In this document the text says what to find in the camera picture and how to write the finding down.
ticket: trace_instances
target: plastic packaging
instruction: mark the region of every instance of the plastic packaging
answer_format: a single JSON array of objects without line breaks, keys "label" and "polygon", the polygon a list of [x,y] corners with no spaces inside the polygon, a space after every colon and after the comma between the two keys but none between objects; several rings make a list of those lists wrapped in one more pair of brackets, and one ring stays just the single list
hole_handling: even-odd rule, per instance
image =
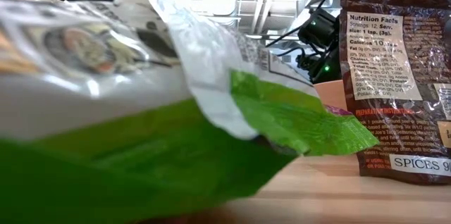
[{"label": "plastic packaging", "polygon": [[361,175],[451,183],[450,0],[342,0],[347,108],[380,144]]},{"label": "plastic packaging", "polygon": [[189,213],[253,195],[299,155],[377,143],[262,46],[172,1],[0,12],[8,223]]}]

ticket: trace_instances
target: crinkled plastic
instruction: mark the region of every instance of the crinkled plastic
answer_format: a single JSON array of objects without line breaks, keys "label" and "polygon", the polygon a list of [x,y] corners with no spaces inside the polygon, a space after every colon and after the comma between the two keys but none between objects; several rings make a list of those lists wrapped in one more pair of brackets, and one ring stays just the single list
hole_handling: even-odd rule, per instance
[{"label": "crinkled plastic", "polygon": [[0,0],[7,223],[126,223],[377,143],[256,42],[169,0]]},{"label": "crinkled plastic", "polygon": [[451,183],[450,0],[342,0],[347,107],[380,144],[360,173]]}]

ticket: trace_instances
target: brown packet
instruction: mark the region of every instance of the brown packet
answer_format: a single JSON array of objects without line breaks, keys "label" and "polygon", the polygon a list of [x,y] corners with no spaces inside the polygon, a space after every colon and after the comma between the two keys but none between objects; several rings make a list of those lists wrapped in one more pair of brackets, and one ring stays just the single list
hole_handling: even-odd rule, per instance
[{"label": "brown packet", "polygon": [[451,183],[450,0],[341,0],[347,108],[381,142],[360,174]]}]

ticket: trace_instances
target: food image on bag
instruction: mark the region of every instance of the food image on bag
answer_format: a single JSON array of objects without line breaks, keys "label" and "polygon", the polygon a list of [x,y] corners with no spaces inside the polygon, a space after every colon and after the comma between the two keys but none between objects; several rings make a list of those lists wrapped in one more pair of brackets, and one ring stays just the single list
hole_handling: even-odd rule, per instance
[{"label": "food image on bag", "polygon": [[0,0],[0,26],[0,63],[27,68],[0,67],[5,223],[179,216],[298,156],[378,143],[258,42],[170,0]]},{"label": "food image on bag", "polygon": [[340,60],[348,111],[380,144],[363,176],[451,183],[450,0],[342,0]]}]

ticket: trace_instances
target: wooden surface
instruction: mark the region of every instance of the wooden surface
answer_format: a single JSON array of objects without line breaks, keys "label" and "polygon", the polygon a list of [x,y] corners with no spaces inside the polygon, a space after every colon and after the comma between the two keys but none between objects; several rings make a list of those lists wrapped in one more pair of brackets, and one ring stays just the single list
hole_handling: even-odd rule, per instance
[{"label": "wooden surface", "polygon": [[359,177],[355,156],[299,158],[251,199],[188,223],[451,223],[451,186]]}]

